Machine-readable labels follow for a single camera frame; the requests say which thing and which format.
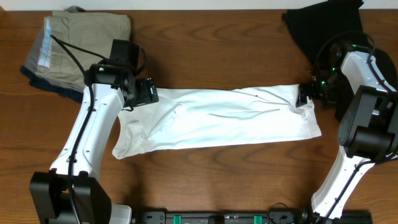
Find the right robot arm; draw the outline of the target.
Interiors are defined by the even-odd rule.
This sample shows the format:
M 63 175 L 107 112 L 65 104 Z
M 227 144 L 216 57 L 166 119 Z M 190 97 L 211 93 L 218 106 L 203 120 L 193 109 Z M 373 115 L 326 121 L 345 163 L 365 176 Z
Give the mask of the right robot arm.
M 370 212 L 344 211 L 364 174 L 397 159 L 397 90 L 377 67 L 375 48 L 337 42 L 326 69 L 298 87 L 296 105 L 312 99 L 334 107 L 340 125 L 338 154 L 297 223 L 372 223 Z

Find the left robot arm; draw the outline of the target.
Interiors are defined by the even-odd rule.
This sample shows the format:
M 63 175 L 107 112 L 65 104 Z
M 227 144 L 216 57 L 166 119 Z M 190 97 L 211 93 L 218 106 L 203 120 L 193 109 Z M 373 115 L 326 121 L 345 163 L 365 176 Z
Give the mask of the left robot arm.
M 129 63 L 94 63 L 84 72 L 83 101 L 61 153 L 35 172 L 30 194 L 41 223 L 131 223 L 132 208 L 113 203 L 99 183 L 104 150 L 122 110 L 156 103 L 155 81 Z

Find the white printed t-shirt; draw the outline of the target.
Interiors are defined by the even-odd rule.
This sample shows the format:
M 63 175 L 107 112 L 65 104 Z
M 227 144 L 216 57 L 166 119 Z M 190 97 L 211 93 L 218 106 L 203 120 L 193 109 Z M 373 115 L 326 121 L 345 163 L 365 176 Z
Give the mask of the white printed t-shirt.
M 159 101 L 118 114 L 117 159 L 146 152 L 299 141 L 321 136 L 298 85 L 235 90 L 159 88 Z

